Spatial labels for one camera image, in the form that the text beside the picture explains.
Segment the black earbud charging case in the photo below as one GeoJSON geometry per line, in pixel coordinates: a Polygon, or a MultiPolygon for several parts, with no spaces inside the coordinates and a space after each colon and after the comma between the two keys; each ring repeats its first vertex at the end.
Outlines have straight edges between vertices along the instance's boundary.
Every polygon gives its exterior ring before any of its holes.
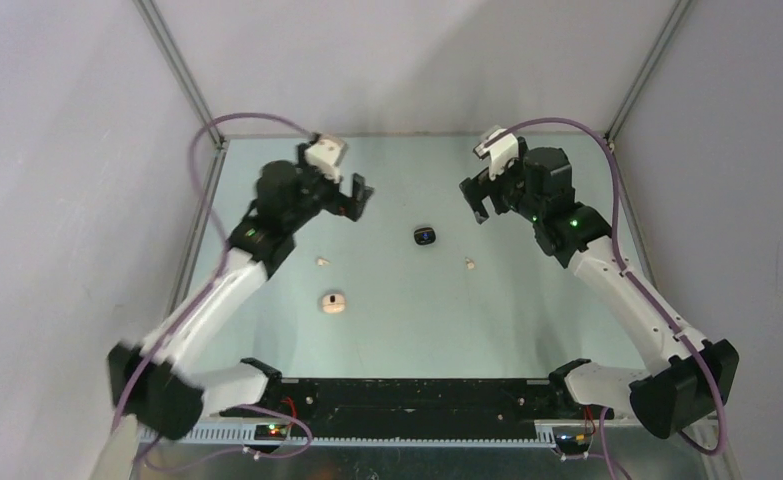
{"type": "Polygon", "coordinates": [[[436,242],[437,235],[432,227],[419,227],[413,231],[413,240],[418,246],[427,246],[436,242]]]}

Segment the white earbud charging case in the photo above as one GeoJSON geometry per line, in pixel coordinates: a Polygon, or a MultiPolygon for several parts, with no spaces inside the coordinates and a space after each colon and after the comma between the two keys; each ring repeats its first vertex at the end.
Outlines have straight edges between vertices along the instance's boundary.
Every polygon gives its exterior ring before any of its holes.
{"type": "Polygon", "coordinates": [[[330,293],[321,298],[320,307],[326,314],[339,314],[346,309],[347,301],[340,293],[330,293]]]}

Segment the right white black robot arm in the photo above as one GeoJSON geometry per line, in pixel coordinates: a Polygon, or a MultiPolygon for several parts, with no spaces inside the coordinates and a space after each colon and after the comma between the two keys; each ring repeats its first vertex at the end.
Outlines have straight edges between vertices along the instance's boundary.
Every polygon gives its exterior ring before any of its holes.
{"type": "Polygon", "coordinates": [[[740,356],[726,339],[713,342],[691,326],[646,278],[618,259],[612,227],[575,198],[572,167],[560,148],[477,146],[488,165],[460,189],[477,222],[515,212],[529,221],[539,248],[585,283],[609,308],[644,364],[605,367],[588,359],[553,371],[552,411],[573,418],[587,405],[634,416],[652,435],[667,439],[726,404],[740,356]]]}

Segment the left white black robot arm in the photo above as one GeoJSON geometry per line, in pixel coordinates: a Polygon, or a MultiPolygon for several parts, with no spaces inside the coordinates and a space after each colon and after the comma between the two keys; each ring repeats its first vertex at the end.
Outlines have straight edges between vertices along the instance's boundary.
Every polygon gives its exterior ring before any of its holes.
{"type": "Polygon", "coordinates": [[[293,252],[295,234],[323,211],[356,222],[374,194],[354,174],[350,194],[319,168],[287,160],[264,165],[256,197],[223,242],[209,279],[143,339],[120,341],[107,356],[113,422],[132,415],[178,440],[202,418],[247,405],[271,416],[283,403],[274,371],[257,361],[208,372],[193,367],[208,344],[293,252]]]}

